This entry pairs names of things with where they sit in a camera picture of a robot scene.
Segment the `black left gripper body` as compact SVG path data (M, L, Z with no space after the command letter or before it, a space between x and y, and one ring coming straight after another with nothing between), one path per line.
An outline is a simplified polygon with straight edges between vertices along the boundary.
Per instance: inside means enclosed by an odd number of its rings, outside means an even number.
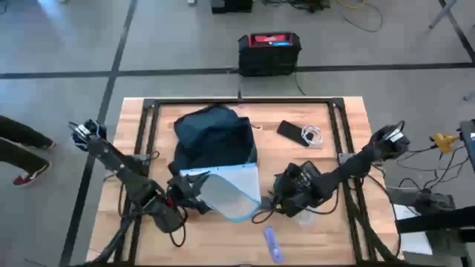
M210 211L210 207L197 197L200 196L201 188L207 180L204 182L190 183L187 175L188 174L185 176L173 176L167 182L167 197L171 200L173 206L190 208L198 211L200 214L205 214Z

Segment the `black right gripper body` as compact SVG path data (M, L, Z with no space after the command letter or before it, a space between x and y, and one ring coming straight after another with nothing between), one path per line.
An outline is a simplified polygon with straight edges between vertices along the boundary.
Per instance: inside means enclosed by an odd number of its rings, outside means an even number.
M306 161L301 165L290 163L283 173L275 175L273 184L273 204L279 205L278 213L294 217L310 206L317 208L325 203L322 197L312 195L312 179L320 177L315 165Z

